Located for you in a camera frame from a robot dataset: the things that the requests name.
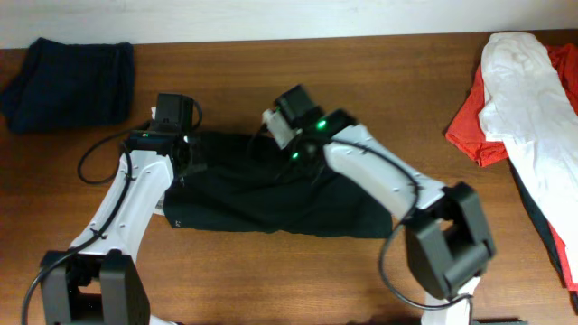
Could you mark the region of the black shorts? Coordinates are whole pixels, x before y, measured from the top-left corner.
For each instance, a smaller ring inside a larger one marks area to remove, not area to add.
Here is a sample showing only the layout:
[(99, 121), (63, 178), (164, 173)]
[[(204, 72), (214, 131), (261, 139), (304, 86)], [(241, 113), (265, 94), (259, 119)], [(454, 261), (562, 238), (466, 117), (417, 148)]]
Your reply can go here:
[(191, 168), (164, 193), (174, 228), (285, 231), (317, 237), (387, 238), (391, 214), (355, 182), (290, 159), (266, 136), (201, 132)]

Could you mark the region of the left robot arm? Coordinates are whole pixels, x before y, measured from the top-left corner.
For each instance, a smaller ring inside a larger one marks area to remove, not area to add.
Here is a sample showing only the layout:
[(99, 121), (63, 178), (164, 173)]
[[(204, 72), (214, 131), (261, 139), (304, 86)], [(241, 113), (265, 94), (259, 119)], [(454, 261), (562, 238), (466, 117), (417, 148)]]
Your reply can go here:
[(48, 324), (160, 324), (136, 260), (157, 202), (191, 161), (202, 109), (161, 94), (150, 121), (120, 133), (117, 171), (94, 217), (65, 251), (49, 251), (33, 286)]

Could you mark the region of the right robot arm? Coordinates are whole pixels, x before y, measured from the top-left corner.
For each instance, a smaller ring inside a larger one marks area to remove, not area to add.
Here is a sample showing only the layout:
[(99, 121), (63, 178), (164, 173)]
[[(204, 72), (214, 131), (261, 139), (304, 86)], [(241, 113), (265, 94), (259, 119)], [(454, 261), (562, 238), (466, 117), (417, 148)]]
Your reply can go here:
[(380, 250), (378, 271), (398, 300), (423, 311), (423, 324), (474, 322), (473, 293), (497, 249), (471, 186), (449, 187), (419, 172), (345, 110), (324, 113), (302, 86), (276, 98), (262, 122), (292, 161), (322, 163), (397, 219), (391, 235), (405, 235), (407, 264), (426, 292), (425, 301), (407, 298), (388, 279), (385, 259), (392, 238)]

